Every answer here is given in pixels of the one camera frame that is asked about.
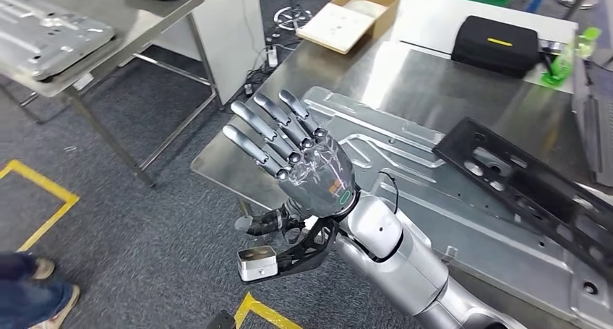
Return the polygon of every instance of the green bottle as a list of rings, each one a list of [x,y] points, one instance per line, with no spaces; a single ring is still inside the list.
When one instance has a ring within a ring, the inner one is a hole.
[[[600,29],[589,27],[577,38],[577,48],[574,43],[568,43],[562,53],[552,63],[552,71],[545,72],[541,78],[543,82],[552,86],[559,87],[573,72],[573,62],[575,52],[582,59],[589,58],[596,49],[596,39],[600,36]]]

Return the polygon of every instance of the black case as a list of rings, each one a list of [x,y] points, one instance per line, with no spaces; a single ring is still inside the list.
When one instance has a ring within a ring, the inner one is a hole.
[[[539,35],[532,29],[469,16],[460,26],[451,59],[521,78],[540,62]]]

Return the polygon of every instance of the black metal frame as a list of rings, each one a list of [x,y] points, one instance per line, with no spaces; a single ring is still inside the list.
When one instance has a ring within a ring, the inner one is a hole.
[[[316,242],[320,234],[320,238],[323,239],[321,244]],[[243,281],[243,283],[259,283],[318,268],[332,248],[332,242],[336,239],[337,234],[338,222],[333,217],[318,219],[302,241],[277,255],[278,272],[276,275],[254,281]]]
[[[503,164],[483,163],[478,148]],[[613,282],[611,205],[470,118],[433,152]]]

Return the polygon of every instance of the robot finger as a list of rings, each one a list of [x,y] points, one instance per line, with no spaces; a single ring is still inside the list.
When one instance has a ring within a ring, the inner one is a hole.
[[[266,152],[257,147],[253,141],[251,141],[243,132],[235,128],[233,125],[226,125],[223,127],[223,134],[239,146],[243,152],[255,159],[258,166],[261,166],[272,177],[276,179],[286,179],[287,170],[285,170],[279,163],[272,159]]]
[[[298,120],[304,130],[309,133],[309,136],[313,138],[315,136],[315,131],[319,129],[320,126],[313,119],[308,107],[298,100],[294,94],[285,89],[279,92],[279,98],[289,107],[293,114],[296,115],[296,120]]]
[[[309,135],[300,127],[300,125],[291,120],[289,116],[266,95],[255,93],[253,100],[277,122],[281,130],[288,135],[289,139],[298,148],[303,150],[313,146],[313,139],[309,137]]]
[[[253,130],[260,134],[266,143],[278,153],[285,161],[295,160],[300,157],[298,153],[293,151],[293,148],[271,128],[260,116],[256,115],[249,107],[241,101],[232,103],[232,111],[242,120],[244,120]]]

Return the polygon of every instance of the yellow floor tape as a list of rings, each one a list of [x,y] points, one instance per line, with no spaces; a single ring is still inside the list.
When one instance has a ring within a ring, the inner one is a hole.
[[[247,292],[245,299],[239,306],[239,309],[234,314],[234,320],[236,321],[236,328],[239,329],[243,322],[245,321],[245,317],[249,314],[249,311],[253,311],[256,315],[264,318],[271,324],[273,324],[277,328],[281,329],[301,329],[300,325],[288,320],[279,312],[276,312],[274,309],[264,305],[263,303],[257,301],[251,293]]]
[[[30,236],[30,238],[26,240],[26,242],[17,250],[18,252],[21,252],[29,249],[35,242],[37,242],[38,239],[40,239],[40,237],[44,235],[44,233],[46,233],[50,227],[52,227],[52,225],[54,225],[68,210],[70,210],[74,204],[77,203],[77,201],[79,201],[79,197],[15,159],[10,161],[7,166],[0,171],[0,179],[3,179],[11,171],[23,176],[26,179],[29,179],[30,181],[34,182],[34,184],[64,201],[64,204],[59,208],[59,210],[57,210],[51,216],[51,218],[40,226],[40,228],[38,228],[38,230],[35,231],[34,234]]]

